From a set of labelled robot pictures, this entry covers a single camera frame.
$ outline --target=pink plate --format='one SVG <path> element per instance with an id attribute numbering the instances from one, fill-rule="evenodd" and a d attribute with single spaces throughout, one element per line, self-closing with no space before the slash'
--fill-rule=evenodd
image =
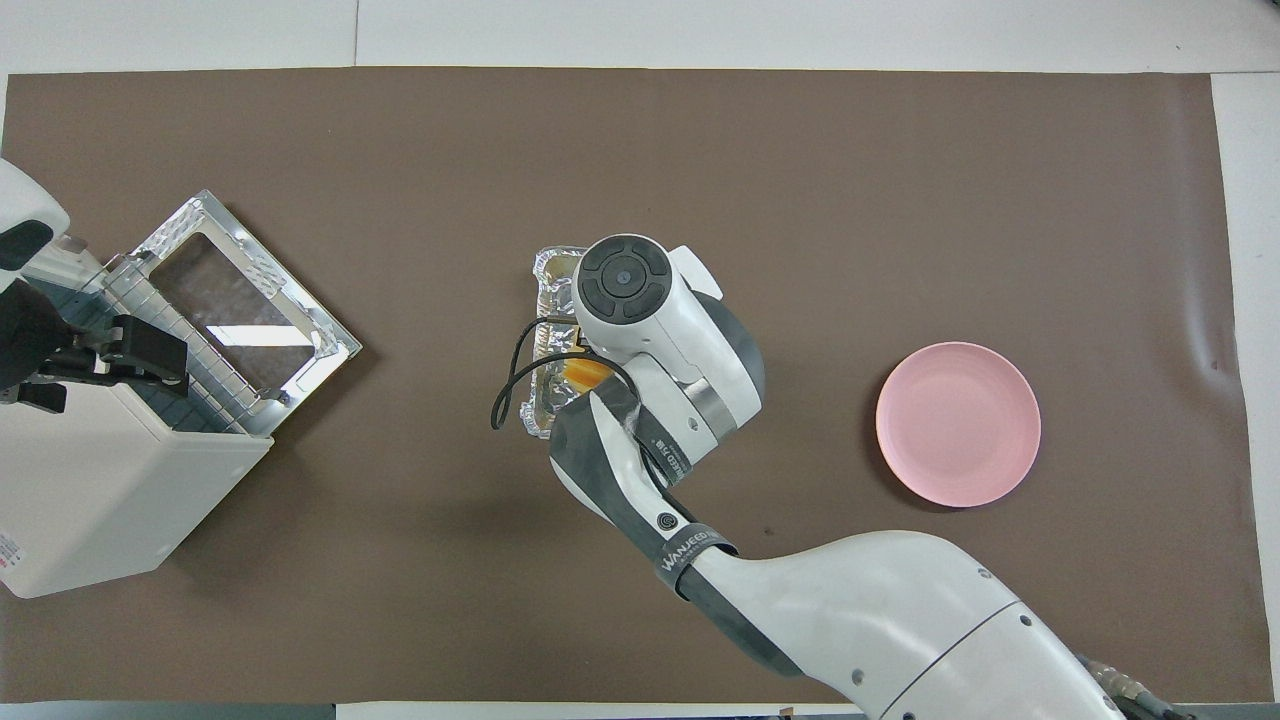
<path id="1" fill-rule="evenodd" d="M 902 484 L 951 507 L 984 505 L 1027 477 L 1039 450 L 1039 405 L 1000 354 L 969 342 L 913 352 L 876 406 L 881 451 Z"/>

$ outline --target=brown tablecloth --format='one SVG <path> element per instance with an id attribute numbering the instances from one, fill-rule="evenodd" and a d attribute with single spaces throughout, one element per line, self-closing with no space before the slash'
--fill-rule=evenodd
<path id="1" fill-rule="evenodd" d="M 756 667 L 486 427 L 532 254 L 689 243 L 765 409 L 678 488 L 749 557 L 910 528 L 1174 700 L 1271 697 L 1203 76 L 335 69 L 9 81 L 4 156 L 100 256 L 209 187 L 367 350 L 155 573 L 0 597 L 0 700 L 835 701 Z M 877 450 L 945 340 L 1028 377 L 1027 480 Z"/>

